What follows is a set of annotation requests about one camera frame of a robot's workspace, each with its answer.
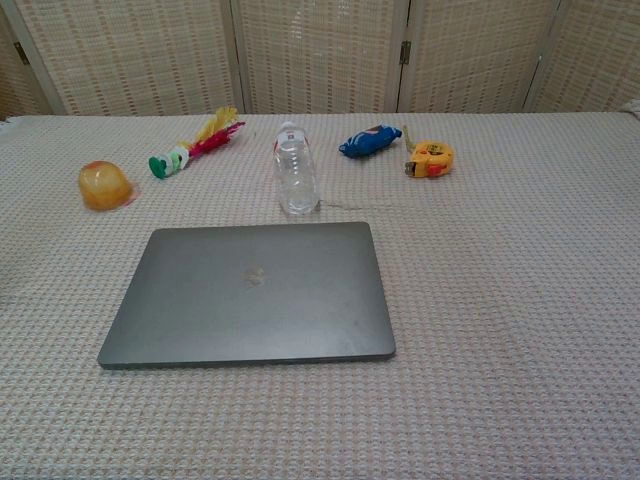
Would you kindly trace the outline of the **yellow tape measure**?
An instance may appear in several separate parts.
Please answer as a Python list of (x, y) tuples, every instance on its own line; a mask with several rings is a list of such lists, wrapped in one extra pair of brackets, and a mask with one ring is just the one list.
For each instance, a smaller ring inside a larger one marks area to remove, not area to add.
[(413, 142), (406, 125), (402, 131), (409, 154), (404, 167), (408, 177), (437, 178), (453, 170), (454, 150), (448, 144), (432, 140)]

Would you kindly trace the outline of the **blue snack packet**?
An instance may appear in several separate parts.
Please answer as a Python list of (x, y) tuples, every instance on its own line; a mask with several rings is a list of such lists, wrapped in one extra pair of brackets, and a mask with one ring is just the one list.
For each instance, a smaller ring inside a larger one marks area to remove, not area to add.
[(389, 147), (402, 135), (403, 132), (396, 127), (378, 125), (349, 137), (338, 150), (349, 158), (370, 156)]

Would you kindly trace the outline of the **clear plastic water bottle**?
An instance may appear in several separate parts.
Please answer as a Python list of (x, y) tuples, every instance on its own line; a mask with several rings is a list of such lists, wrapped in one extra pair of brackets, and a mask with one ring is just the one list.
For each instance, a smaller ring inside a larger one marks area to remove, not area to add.
[(288, 215), (304, 215), (319, 203), (315, 164), (303, 128), (285, 121), (275, 137), (275, 176), (279, 203)]

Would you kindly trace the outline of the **silver grey laptop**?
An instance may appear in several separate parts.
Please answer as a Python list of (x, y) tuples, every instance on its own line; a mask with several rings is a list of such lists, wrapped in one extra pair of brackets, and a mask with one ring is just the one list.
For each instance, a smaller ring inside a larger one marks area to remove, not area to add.
[(154, 231), (105, 369), (382, 360), (395, 339), (365, 222)]

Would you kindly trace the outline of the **orange jelly cup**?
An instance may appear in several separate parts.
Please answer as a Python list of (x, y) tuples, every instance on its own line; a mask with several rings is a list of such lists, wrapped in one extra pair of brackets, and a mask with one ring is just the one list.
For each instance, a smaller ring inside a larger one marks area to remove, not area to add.
[(84, 205), (94, 211), (109, 211), (130, 204), (137, 191), (133, 183), (115, 164), (94, 161), (83, 166), (78, 187)]

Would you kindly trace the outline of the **colourful feather shuttlecock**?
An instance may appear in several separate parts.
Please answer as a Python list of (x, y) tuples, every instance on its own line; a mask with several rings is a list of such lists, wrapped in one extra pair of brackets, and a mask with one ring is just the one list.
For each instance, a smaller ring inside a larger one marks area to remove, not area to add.
[(245, 123), (238, 118), (238, 109), (224, 106), (199, 130), (191, 142), (179, 142), (169, 153), (148, 160), (151, 173), (166, 179), (186, 169), (193, 161), (227, 144)]

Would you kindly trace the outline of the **woven folding screen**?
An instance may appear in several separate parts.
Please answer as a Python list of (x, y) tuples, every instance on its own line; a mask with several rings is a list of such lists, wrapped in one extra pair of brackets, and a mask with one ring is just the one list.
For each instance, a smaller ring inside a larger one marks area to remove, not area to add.
[(0, 0), (0, 121), (626, 111), (640, 0)]

